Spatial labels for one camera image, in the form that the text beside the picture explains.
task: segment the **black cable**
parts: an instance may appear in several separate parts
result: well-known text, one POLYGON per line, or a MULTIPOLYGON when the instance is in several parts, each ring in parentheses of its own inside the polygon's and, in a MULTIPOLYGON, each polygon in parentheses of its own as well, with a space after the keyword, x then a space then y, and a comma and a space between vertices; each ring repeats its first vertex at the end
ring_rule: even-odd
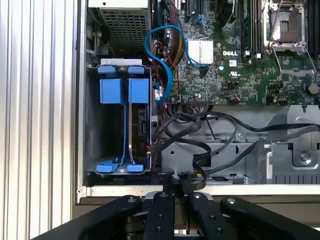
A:
POLYGON ((205 121, 206 121, 206 124, 208 125, 208 127, 209 127, 209 129, 210 129, 210 132, 211 132, 211 135, 212 135, 213 139, 214 139, 214 140, 217 140, 217 137, 216 137, 216 135, 215 135, 215 133, 214 133, 214 131, 213 131, 210 123, 209 123, 208 117, 205 118, 205 121))
POLYGON ((302 104, 302 109, 303 109, 303 112, 305 113, 306 112, 306 108, 308 106, 308 100, 307 100, 307 97, 304 95, 304 93, 302 91, 299 91, 297 89, 289 89, 289 90, 286 90, 286 91, 283 91, 281 92, 280 94, 278 94, 277 96, 275 96, 275 98, 273 99, 273 102, 275 103, 280 96, 284 95, 284 94, 287 94, 287 93, 298 93, 302 99, 303 99, 303 104, 302 104))
MULTIPOLYGON (((297 132, 291 133, 291 134, 287 134, 284 136, 280 136, 278 138, 272 138, 270 140, 274 141, 274 142, 285 142, 288 141, 290 139, 295 139, 303 134, 307 134, 307 133, 311 133, 311 132, 315 132, 315 131, 320 131, 320 126, 310 126, 310 127, 306 127, 304 129, 301 129, 297 132)), ((244 150, 239 156, 237 156, 234 160, 232 160, 231 162, 228 162, 226 164, 223 164, 221 166, 217 166, 215 168, 209 169, 209 170, 205 170, 205 174, 207 175, 212 175, 215 174, 217 172, 220 172, 222 170, 228 169, 234 165, 236 165, 237 163, 239 163, 241 161, 241 159, 243 159, 245 156, 247 156, 254 148, 255 146, 258 144, 260 140, 254 142, 253 144, 251 144, 246 150, 244 150)))
MULTIPOLYGON (((172 133, 169 132, 168 127, 164 129, 165 134, 167 134, 170 138, 173 137, 172 133)), ((194 145, 204 149, 206 152, 201 154, 194 154, 192 158, 192 167, 196 170, 203 179, 193 182, 191 185, 193 186, 193 190, 200 190, 206 186, 207 175, 203 168, 201 167, 204 164, 203 161, 207 161, 211 154, 211 147, 202 141, 192 140, 192 139, 184 139, 180 138, 177 142, 194 145)))
POLYGON ((211 100, 212 100, 212 98, 213 98, 214 96, 216 96, 216 95, 221 95, 221 94, 230 95, 230 96, 232 96, 232 97, 234 97, 235 99, 238 99, 238 100, 240 99, 239 97, 237 97, 236 95, 232 94, 232 93, 229 92, 229 91, 223 91, 223 90, 217 91, 217 92, 212 93, 212 94, 208 97, 208 99, 206 100, 206 103, 205 103, 205 109, 206 109, 206 110, 209 109, 209 104, 210 104, 210 102, 211 102, 211 100))
MULTIPOLYGON (((173 114, 177 113, 177 112, 175 112, 174 107, 175 106, 173 104, 167 104, 166 113, 168 114, 169 117, 171 117, 173 114), (172 107, 173 113, 169 110, 169 106, 172 107)), ((178 124, 188 124, 188 123, 190 123, 190 121, 183 121, 183 120, 181 120, 179 118, 177 120, 174 120, 174 122, 178 123, 178 124)))
POLYGON ((228 169, 234 165, 236 165, 238 162, 241 161, 241 159, 243 159, 245 156, 247 156, 254 148, 255 146, 258 144, 259 140, 256 141, 255 143, 251 144, 246 150, 244 150, 239 156, 237 156, 234 160, 232 160, 231 162, 228 162, 226 164, 214 167, 212 169, 209 170, 205 170, 205 174, 206 175, 211 175, 211 174, 215 174, 217 172, 220 172, 222 170, 228 169))
POLYGON ((228 140, 221 147, 219 147, 218 149, 216 149, 213 152, 211 152, 210 156, 212 156, 214 154, 217 154, 220 151, 222 151, 223 149, 225 149, 231 143, 231 141, 235 138, 235 136, 237 134, 237 130, 238 130, 238 125, 237 125, 236 121, 233 118, 229 117, 229 116, 216 116, 215 119, 227 119, 227 120, 229 120, 234 125, 234 131, 231 134, 231 136, 228 138, 228 140))
POLYGON ((188 128, 176 133, 175 135, 173 135, 172 137, 170 137, 164 144, 162 145, 157 145, 157 144, 153 144, 151 145, 150 149, 152 153, 159 153, 162 152, 163 150, 165 150, 167 147, 169 147, 172 143, 178 141, 179 139, 181 139, 182 137, 192 134, 192 133, 196 133, 197 131, 199 131, 201 129, 201 120, 191 114, 187 114, 187 113, 183 113, 183 112, 179 112, 176 113, 172 116, 170 116, 162 125, 158 126, 155 131, 154 134, 152 135, 152 141, 155 142, 156 139, 158 139, 159 135, 163 132, 163 130, 169 126, 174 120, 177 120, 178 118, 183 118, 185 120, 194 122, 195 124, 189 126, 188 128))
POLYGON ((285 124, 276 124, 276 125, 270 125, 270 126, 265 126, 265 127, 253 127, 250 126, 243 121, 240 121, 239 119, 235 118, 234 116, 231 116, 229 114, 223 113, 223 112, 218 112, 218 111, 206 111, 206 112, 199 112, 196 113, 195 116, 197 117, 203 117, 201 120, 205 121, 206 119, 204 118, 207 115, 213 115, 213 117, 209 117, 210 119, 215 119, 216 117, 214 116, 227 116, 235 120, 235 122, 240 125, 241 127, 244 127, 245 129, 248 129, 251 132, 255 133, 261 133, 261 132, 268 132, 268 131, 274 131, 274 130, 290 130, 290 129, 299 129, 299 128, 304 128, 304 127, 310 127, 310 126, 318 126, 320 127, 319 124, 315 123, 285 123, 285 124))

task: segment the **capacitor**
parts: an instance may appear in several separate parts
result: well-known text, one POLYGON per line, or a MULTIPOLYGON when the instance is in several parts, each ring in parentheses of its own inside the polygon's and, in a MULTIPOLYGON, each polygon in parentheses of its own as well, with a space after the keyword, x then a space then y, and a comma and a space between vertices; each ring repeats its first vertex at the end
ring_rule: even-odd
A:
POLYGON ((316 82, 310 83, 310 85, 305 88, 305 91, 308 95, 316 95, 319 93, 319 90, 319 85, 316 82))
POLYGON ((201 98, 201 94, 200 93, 194 93, 193 94, 193 98, 194 99, 200 99, 201 98))

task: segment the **dell logo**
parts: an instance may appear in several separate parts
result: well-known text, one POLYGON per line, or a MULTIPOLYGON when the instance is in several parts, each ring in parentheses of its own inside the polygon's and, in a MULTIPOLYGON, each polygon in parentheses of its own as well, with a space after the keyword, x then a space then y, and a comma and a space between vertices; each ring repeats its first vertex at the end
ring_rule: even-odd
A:
POLYGON ((236 51, 223 51, 222 55, 223 56, 238 56, 236 51))

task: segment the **chip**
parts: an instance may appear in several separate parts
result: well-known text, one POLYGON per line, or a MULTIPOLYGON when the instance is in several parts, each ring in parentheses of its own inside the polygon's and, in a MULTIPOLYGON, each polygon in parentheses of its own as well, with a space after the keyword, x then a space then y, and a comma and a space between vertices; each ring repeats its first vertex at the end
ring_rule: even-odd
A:
POLYGON ((210 92, 216 92, 217 91, 217 85, 210 85, 210 92))
POLYGON ((249 97, 249 90, 248 89, 242 90, 242 97, 249 97))

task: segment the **heatsink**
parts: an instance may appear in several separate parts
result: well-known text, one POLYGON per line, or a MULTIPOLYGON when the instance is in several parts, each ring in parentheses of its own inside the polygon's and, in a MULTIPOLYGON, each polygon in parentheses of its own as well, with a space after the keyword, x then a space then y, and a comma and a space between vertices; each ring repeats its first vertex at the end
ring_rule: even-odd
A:
POLYGON ((188 39, 188 54, 200 64, 213 64, 214 41, 212 39, 188 39))

